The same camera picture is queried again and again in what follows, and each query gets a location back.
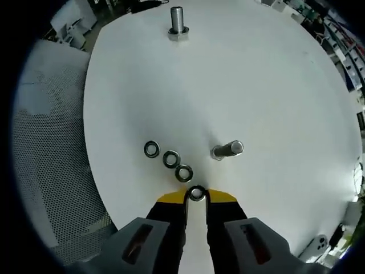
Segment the metal pin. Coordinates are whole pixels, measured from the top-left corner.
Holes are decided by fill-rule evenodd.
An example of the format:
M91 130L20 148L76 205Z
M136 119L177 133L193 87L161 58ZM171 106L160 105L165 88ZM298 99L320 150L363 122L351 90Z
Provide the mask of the metal pin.
M173 31L178 34L182 33L184 30L184 12L182 7L172 7L171 12L171 22Z
M244 144L240 141L233 141L224 146L215 146L210 151L214 160L222 160L224 157L237 156L244 151Z
M189 28L184 26L184 12L182 7L172 7L170 9L172 28L168 31L171 41L181 42L188 40Z

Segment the metal ring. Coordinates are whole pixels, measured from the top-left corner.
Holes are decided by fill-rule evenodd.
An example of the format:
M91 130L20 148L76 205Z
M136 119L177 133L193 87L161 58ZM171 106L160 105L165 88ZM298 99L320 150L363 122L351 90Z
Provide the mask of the metal ring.
M155 153L153 153L153 154L148 153L148 147L150 147L150 146L153 146L153 147L155 147L155 148L156 148ZM159 144L158 144L157 142L155 142L155 141L148 141L148 142L144 145L143 150L144 150L145 155L146 155L147 157L149 157L149 158L155 158L155 157L157 157L157 156L160 154L160 146L159 146Z
M180 176L180 170L187 170L189 172L189 176L186 178L182 178ZM181 164L179 166L177 166L177 168L175 169L175 177L178 181L182 182L182 183L187 183L189 182L192 177L193 177L193 170L191 167L187 166L186 164Z
M195 191L200 191L201 195L198 197L195 196L193 194ZM194 202L200 202L200 201L204 200L206 197L206 189L202 186L193 186L188 190L188 195L189 195L190 200L192 200Z
M167 162L167 157L168 156L174 156L176 161L173 163L173 164L169 164ZM173 151L173 150L169 150L169 151L166 151L164 156L162 157L162 162L164 163L164 165L167 167L167 168L175 168L177 167L179 164L180 164L180 155L176 152L176 151Z

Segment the floor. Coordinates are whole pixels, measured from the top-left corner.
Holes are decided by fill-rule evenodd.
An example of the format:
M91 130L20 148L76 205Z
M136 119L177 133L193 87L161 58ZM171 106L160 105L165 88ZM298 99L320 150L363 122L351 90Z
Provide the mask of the floor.
M103 9L102 11L95 13L98 21L91 31L86 33L85 39L86 43L83 47L83 50L87 53L92 53L92 49L94 48L95 42L99 36L101 29L109 24L110 22L118 19L119 17L126 14L125 8L122 5L117 5L113 8L113 12L111 12L108 8Z

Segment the mesh panel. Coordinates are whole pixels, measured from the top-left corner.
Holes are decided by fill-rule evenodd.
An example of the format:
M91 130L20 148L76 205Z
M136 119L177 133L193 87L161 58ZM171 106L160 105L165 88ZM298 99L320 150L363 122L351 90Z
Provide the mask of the mesh panel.
M89 55L49 43L37 44L21 77L13 156L19 190L35 228L69 264L95 256L116 228L86 153L83 90Z

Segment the perforated metal panel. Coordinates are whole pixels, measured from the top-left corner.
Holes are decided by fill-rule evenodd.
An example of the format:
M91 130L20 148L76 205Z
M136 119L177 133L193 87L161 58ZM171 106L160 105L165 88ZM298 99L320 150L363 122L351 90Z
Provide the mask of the perforated metal panel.
M65 264L95 256L116 232L86 153L83 91L89 58L39 41L20 78L14 113L19 190L42 240Z

